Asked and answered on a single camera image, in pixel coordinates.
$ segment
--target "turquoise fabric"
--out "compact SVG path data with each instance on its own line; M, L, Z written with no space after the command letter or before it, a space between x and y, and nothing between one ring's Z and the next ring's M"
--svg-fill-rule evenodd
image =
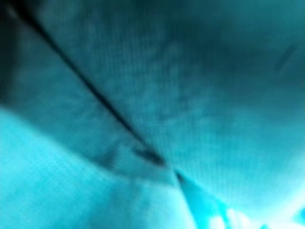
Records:
M303 0L5 2L0 228L234 229L229 208L261 225L305 206Z

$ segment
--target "textured fabric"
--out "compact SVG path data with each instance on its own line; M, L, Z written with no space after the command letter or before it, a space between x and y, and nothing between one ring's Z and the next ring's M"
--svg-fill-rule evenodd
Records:
M303 0L24 2L46 35L0 7L0 227L204 228L229 206L263 223L305 205Z

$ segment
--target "bright light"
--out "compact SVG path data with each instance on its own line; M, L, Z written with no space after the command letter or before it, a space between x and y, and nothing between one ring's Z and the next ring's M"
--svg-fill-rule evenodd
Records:
M209 229L225 229L223 218L220 216L212 217L209 220Z
M268 229L305 229L305 226L296 223L267 224Z
M262 225L260 222L251 221L243 213L232 208L226 211L226 215L233 229L259 229Z

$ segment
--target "cloth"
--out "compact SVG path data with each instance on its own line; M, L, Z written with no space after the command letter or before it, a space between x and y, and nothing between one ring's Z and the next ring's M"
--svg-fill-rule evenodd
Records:
M203 228L228 206L264 223L305 205L304 1L17 3L0 7L0 227Z

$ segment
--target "teal fabric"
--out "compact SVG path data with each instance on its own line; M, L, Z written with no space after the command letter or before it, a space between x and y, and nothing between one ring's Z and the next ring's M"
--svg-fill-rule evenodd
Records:
M305 206L303 0L20 2L48 39L0 5L0 228Z

